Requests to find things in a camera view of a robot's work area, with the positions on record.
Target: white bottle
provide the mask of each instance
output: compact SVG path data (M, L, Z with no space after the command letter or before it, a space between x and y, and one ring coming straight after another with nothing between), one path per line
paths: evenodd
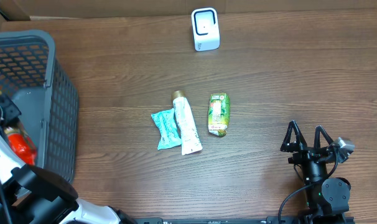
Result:
M175 108L176 122L182 137L182 155L201 151L202 145L198 138L191 107L186 97L184 97L183 91L175 91L172 94L172 101Z

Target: bottle cap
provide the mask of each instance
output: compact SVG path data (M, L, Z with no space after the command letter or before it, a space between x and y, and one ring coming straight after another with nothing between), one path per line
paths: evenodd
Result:
M185 97L184 92L182 90L174 91L172 93L172 101L178 97Z

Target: wooden table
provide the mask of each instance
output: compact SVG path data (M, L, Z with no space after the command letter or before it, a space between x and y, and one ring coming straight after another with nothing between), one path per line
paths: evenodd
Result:
M356 144L335 177L352 184L349 215L377 222L377 10L220 15L220 49L193 49L189 16L7 22L42 29L80 94L80 197L133 217L276 215L301 186L279 151L295 119L308 142L322 124ZM151 113L184 90L200 154L157 151ZM208 133L211 93L231 98L226 137ZM304 196L284 214L304 208Z

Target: blue packet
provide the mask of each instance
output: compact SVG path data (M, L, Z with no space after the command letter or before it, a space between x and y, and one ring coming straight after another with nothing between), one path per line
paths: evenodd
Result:
M179 134L177 134L177 126L174 115L175 110L173 108L151 115L152 120L161 133L161 140L159 140L158 150L170 149L182 144L182 140L179 137Z

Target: basket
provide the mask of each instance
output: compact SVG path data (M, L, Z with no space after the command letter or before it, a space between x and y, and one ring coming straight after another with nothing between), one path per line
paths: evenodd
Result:
M75 173L78 93L41 30L0 33L0 89L21 111L37 147L35 165L70 183Z

